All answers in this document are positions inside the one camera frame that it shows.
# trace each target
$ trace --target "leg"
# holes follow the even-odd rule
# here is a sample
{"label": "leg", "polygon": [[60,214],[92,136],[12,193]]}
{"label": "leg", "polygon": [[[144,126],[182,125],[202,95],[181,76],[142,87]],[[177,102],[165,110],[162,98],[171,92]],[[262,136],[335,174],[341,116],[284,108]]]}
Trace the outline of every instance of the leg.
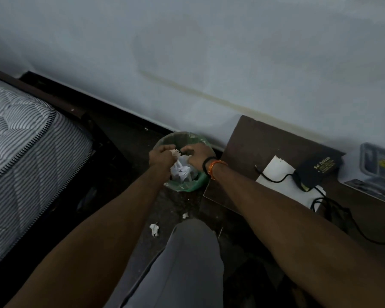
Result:
{"label": "leg", "polygon": [[175,226],[125,307],[222,308],[223,272],[216,235],[204,222],[187,220]]}

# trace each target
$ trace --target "dark wooden table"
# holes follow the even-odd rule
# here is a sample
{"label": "dark wooden table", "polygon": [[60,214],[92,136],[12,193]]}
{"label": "dark wooden table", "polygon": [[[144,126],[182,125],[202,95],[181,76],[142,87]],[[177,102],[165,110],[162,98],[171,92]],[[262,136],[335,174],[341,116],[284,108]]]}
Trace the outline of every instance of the dark wooden table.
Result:
{"label": "dark wooden table", "polygon": [[[293,167],[324,148],[316,142],[291,134],[284,130],[241,116],[221,160],[238,173],[256,180],[259,174],[254,165],[264,169],[276,155]],[[329,198],[349,207],[353,217],[367,237],[385,242],[385,203],[364,193],[344,186],[337,181],[336,174],[326,177],[321,184]],[[206,198],[238,212],[221,186],[211,181],[204,193]],[[385,264],[385,246],[365,240],[355,228],[349,235],[370,254]]]}

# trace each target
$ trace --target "green plastic bag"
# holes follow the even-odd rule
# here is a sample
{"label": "green plastic bag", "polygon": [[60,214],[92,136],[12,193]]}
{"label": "green plastic bag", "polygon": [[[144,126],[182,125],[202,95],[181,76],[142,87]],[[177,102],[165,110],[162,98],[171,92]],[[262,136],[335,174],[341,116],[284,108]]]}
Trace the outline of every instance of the green plastic bag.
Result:
{"label": "green plastic bag", "polygon": [[[191,132],[175,132],[168,134],[158,141],[158,143],[154,146],[157,148],[161,145],[175,145],[176,149],[180,150],[182,147],[191,144],[204,143],[207,146],[210,146],[208,140],[200,135],[191,133]],[[186,191],[191,192],[195,191],[198,188],[206,185],[209,181],[209,177],[205,175],[203,172],[198,172],[198,176],[195,180],[190,182],[179,183],[172,180],[167,181],[164,186],[174,190],[174,191]]]}

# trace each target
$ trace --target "forearm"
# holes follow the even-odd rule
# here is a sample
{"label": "forearm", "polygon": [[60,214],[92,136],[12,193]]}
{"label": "forearm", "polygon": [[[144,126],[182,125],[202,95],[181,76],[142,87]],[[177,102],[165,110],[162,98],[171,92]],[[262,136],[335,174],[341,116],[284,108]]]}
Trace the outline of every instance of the forearm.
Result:
{"label": "forearm", "polygon": [[102,307],[123,274],[168,175],[158,166],[149,168],[78,225],[39,264],[9,307]]}
{"label": "forearm", "polygon": [[323,305],[382,306],[385,269],[346,234],[227,166],[216,164],[213,175],[285,273]]}

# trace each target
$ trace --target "mattress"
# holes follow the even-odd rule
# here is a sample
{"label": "mattress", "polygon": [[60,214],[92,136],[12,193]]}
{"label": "mattress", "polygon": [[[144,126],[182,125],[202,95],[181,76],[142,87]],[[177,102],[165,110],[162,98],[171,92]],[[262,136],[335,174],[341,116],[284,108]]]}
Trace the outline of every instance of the mattress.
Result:
{"label": "mattress", "polygon": [[0,260],[92,153],[92,141],[52,106],[0,84]]}

